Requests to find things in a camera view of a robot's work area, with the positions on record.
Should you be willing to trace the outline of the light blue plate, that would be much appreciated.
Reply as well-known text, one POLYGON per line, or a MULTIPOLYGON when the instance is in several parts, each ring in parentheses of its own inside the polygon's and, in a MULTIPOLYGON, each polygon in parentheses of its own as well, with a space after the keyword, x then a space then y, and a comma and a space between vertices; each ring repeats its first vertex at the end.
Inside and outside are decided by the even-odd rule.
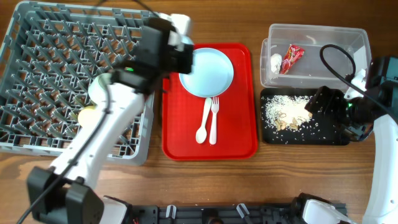
POLYGON ((220 50, 208 47, 195 49, 192 71, 189 74, 179 74, 184 89, 201 98, 222 94, 232 84, 233 78, 231 60, 220 50))

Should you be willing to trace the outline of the rice and nut scraps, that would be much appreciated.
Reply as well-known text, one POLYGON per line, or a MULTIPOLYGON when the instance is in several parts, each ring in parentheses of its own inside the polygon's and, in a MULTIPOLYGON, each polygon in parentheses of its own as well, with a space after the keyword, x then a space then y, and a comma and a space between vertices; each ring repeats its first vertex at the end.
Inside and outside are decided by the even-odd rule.
POLYGON ((274 95, 266 99, 262 107, 267 128, 276 131, 301 131, 313 120, 313 114, 305 109, 311 96, 274 95))

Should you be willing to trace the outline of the red snack wrapper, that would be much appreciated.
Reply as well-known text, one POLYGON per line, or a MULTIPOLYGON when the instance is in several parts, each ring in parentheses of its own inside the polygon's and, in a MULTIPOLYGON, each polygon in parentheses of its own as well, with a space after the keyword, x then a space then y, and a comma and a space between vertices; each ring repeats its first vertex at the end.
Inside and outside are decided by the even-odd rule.
POLYGON ((287 72, 293 67, 293 65, 303 57, 305 49, 298 45, 290 44, 287 53, 282 59, 282 65, 280 74, 287 74, 287 72))

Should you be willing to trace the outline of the white tissue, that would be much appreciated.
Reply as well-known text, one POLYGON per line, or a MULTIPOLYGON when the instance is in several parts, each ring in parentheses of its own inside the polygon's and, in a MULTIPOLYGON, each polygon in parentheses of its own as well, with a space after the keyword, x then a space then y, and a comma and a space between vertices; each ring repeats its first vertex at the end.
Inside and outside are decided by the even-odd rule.
POLYGON ((273 54, 270 58, 271 72, 279 74, 282 65, 282 56, 280 54, 273 54))

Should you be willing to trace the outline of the light green bowl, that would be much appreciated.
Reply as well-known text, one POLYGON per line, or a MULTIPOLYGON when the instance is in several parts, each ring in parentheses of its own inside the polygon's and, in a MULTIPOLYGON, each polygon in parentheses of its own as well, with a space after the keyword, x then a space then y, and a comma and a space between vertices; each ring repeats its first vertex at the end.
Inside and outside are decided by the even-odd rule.
POLYGON ((106 99, 106 87, 111 83, 111 74, 98 75, 88 87, 88 96, 94 104, 99 104, 106 99))

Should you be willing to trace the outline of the yellow plastic cup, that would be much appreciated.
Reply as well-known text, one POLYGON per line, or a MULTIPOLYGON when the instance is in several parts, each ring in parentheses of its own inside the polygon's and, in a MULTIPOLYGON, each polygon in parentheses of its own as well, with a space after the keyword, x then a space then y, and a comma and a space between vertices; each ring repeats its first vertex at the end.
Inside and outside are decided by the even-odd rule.
POLYGON ((92 127, 99 120, 94 106, 87 106, 78 114, 78 123, 83 128, 92 127))

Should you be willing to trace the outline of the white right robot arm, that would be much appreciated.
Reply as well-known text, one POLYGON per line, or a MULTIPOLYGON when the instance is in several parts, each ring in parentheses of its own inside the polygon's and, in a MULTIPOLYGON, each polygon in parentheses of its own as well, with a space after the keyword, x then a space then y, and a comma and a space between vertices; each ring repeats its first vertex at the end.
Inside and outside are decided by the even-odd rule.
POLYGON ((340 90, 323 86, 306 110, 331 118, 347 135, 361 140, 372 129, 376 152, 369 202, 363 223, 397 223, 397 57, 371 61, 364 89, 347 100, 340 90))

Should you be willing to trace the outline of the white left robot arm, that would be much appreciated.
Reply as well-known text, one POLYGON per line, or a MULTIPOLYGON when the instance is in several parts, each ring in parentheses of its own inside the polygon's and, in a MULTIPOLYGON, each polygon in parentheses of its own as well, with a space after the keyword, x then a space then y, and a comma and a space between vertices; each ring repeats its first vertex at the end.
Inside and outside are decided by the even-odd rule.
POLYGON ((100 119, 81 129, 48 168, 35 167, 30 172, 26 215, 43 223, 134 222, 129 203, 96 195, 99 172, 162 80, 171 73, 191 72, 190 30, 191 20, 183 14, 160 14, 146 21, 134 58, 117 63, 102 77, 105 99, 96 105, 100 119))

